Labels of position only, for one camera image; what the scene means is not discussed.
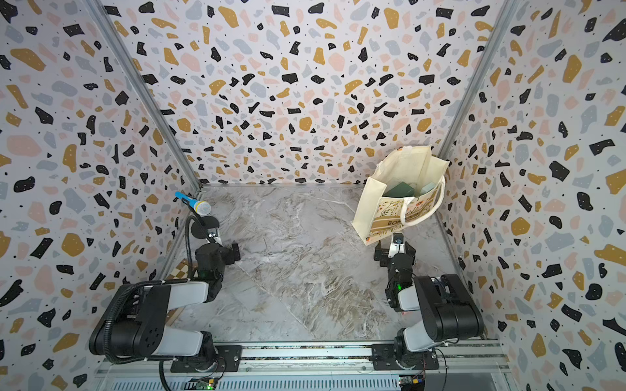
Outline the dark green book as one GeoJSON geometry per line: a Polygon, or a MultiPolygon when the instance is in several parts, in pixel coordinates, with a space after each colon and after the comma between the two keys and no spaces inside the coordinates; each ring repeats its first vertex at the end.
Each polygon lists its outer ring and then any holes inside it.
{"type": "Polygon", "coordinates": [[[405,198],[414,197],[414,195],[415,189],[413,187],[405,182],[400,182],[395,187],[387,190],[383,196],[388,198],[405,198]]]}

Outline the cream floral canvas bag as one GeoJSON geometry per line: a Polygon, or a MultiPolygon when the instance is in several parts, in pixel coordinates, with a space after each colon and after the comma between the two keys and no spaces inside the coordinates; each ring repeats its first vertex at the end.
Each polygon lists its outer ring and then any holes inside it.
{"type": "Polygon", "coordinates": [[[443,203],[448,166],[429,147],[403,147],[381,161],[352,221],[363,243],[374,244],[432,216],[443,203]]]}

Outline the light mint pencil case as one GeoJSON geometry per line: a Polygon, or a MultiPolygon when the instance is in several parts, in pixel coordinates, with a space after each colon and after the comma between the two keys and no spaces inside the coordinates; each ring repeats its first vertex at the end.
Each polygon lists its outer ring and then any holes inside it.
{"type": "Polygon", "coordinates": [[[436,187],[436,183],[435,182],[429,182],[427,185],[422,187],[422,189],[420,190],[420,195],[423,196],[423,195],[427,194],[428,192],[434,190],[435,187],[436,187]]]}

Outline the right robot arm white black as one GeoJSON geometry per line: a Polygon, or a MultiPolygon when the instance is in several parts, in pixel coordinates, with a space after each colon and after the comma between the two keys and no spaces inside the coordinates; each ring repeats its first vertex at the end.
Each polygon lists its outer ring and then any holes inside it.
{"type": "Polygon", "coordinates": [[[484,319],[459,275],[418,276],[417,251],[401,234],[389,247],[377,243],[373,259],[387,270],[386,301],[398,313],[418,312],[421,320],[399,330],[391,344],[372,346],[373,367],[386,370],[437,369],[436,347],[484,333],[484,319]]]}

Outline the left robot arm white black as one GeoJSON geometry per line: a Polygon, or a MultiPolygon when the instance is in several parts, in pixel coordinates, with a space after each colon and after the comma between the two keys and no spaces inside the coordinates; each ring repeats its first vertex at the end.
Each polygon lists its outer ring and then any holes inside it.
{"type": "Polygon", "coordinates": [[[172,368],[224,371],[213,337],[167,325],[171,311],[214,301],[223,287],[226,267],[241,260],[238,244],[202,245],[195,252],[192,278],[125,284],[117,290],[89,340],[89,351],[112,364],[174,360],[172,368]]]}

